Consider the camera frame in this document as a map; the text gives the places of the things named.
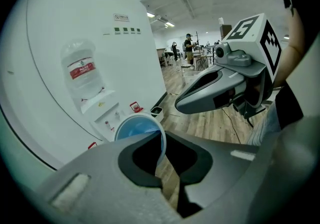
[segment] person's arm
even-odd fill
[[[187,44],[186,46],[187,46],[187,47],[195,47],[195,46],[196,46],[196,43],[191,44],[191,45],[190,45],[190,44]]]
[[[291,10],[287,9],[287,23],[289,28],[289,43],[281,53],[279,69],[274,79],[274,87],[280,87],[284,84],[286,78],[305,55],[305,31],[298,11],[295,8],[293,15]]]

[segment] ceiling light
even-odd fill
[[[170,25],[171,27],[174,27],[174,24],[173,24],[173,23],[166,22],[165,24]]]
[[[149,13],[149,12],[147,12],[146,14],[147,14],[148,17],[151,17],[151,18],[152,18],[152,17],[155,17],[154,14],[151,14],[151,13]]]

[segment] wooden floor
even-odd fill
[[[184,88],[182,73],[176,72],[173,66],[167,66],[162,68],[162,74],[168,92],[168,95],[160,105],[164,114],[161,124],[166,131],[178,130],[209,140],[246,143],[252,127],[232,106],[223,108],[223,110],[219,109],[191,115],[183,114],[175,108],[175,100]],[[253,116],[250,118],[251,123],[253,125],[257,124],[265,114],[266,111]],[[162,180],[163,195],[171,206],[176,209],[179,177],[167,158],[157,167],[155,175]]]

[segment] red sticker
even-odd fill
[[[93,147],[96,147],[96,146],[97,146],[97,143],[96,143],[96,142],[92,142],[92,143],[90,144],[90,146],[88,147],[88,150],[91,149],[91,148],[93,148]]]
[[[78,67],[70,72],[70,76],[72,79],[78,78],[79,76],[94,70],[95,64],[93,62],[87,63],[84,66]]]

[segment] black shirt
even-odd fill
[[[191,41],[188,40],[188,39],[186,39],[186,40],[184,41],[184,46],[186,47],[185,51],[186,51],[186,52],[192,52],[192,47],[187,47],[187,45],[191,45]]]
[[[174,53],[176,53],[177,52],[177,49],[176,49],[176,45],[172,45],[172,51],[174,52]]]

